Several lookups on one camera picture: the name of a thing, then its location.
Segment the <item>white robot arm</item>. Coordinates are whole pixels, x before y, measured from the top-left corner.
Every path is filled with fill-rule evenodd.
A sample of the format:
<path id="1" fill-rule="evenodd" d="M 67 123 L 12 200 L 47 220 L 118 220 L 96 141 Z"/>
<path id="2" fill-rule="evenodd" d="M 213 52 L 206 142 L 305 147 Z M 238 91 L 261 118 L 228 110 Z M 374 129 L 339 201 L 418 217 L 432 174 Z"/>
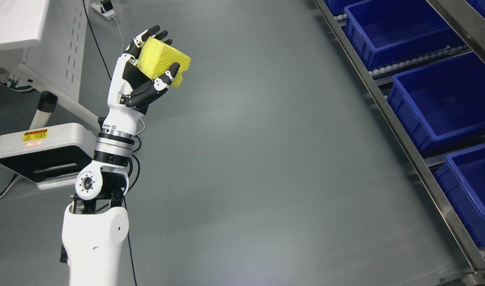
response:
<path id="1" fill-rule="evenodd" d="M 77 175 L 62 226 L 60 261 L 69 267 L 71 286 L 115 286 L 129 219 L 123 201 L 129 191 L 137 122 L 177 79 L 173 63 L 151 78 L 139 70 L 148 40 L 170 45 L 158 25 L 136 35 L 117 59 L 108 90 L 108 115 L 100 124 L 92 161 Z"/>

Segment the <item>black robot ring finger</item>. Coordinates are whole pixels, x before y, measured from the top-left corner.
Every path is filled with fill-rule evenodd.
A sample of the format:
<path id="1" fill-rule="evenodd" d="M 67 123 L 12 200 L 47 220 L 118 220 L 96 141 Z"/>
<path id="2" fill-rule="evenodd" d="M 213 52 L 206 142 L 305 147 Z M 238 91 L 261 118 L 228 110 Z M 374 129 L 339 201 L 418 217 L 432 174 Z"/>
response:
<path id="1" fill-rule="evenodd" d="M 145 31 L 135 36 L 135 38 L 133 38 L 133 40 L 130 41 L 130 44 L 125 49 L 125 54 L 129 54 L 130 56 L 133 56 L 133 57 L 138 57 L 139 54 L 141 53 L 141 49 L 143 48 L 143 45 L 146 43 L 148 38 L 155 36 L 159 31 L 160 31 L 160 26 L 155 25 L 154 27 L 146 29 Z"/>

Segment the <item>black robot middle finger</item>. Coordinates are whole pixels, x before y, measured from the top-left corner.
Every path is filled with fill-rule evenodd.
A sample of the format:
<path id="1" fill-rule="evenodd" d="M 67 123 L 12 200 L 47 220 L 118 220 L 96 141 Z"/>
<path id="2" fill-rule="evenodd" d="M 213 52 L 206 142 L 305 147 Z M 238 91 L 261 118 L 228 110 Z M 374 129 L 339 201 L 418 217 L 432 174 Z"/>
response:
<path id="1" fill-rule="evenodd" d="M 165 38 L 167 36 L 168 36 L 168 31 L 164 30 L 164 31 L 159 31 L 156 34 L 153 34 L 152 38 L 159 40 L 159 41 L 165 41 L 166 40 Z"/>

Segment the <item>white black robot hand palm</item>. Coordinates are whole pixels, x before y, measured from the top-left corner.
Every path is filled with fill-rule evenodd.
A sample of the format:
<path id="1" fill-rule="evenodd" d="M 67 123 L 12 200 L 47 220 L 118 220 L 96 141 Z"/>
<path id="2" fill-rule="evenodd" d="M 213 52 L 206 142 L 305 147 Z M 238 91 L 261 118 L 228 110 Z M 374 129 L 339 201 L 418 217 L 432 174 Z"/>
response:
<path id="1" fill-rule="evenodd" d="M 108 92 L 109 113 L 101 125 L 101 137 L 132 137 L 137 133 L 137 124 L 143 117 L 133 107 L 128 106 L 130 93 L 150 78 L 134 65 L 135 57 L 121 54 L 112 76 Z"/>

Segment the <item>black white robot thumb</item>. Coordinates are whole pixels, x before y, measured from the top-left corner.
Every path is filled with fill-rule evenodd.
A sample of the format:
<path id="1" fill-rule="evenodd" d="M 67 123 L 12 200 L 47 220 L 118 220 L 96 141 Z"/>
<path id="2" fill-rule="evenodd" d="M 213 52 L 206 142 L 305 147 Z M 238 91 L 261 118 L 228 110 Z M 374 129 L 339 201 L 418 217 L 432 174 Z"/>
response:
<path id="1" fill-rule="evenodd" d="M 120 103 L 134 110 L 147 110 L 150 104 L 168 91 L 180 67 L 179 63 L 173 63 L 156 79 L 148 80 L 136 87 L 130 94 L 122 96 Z"/>

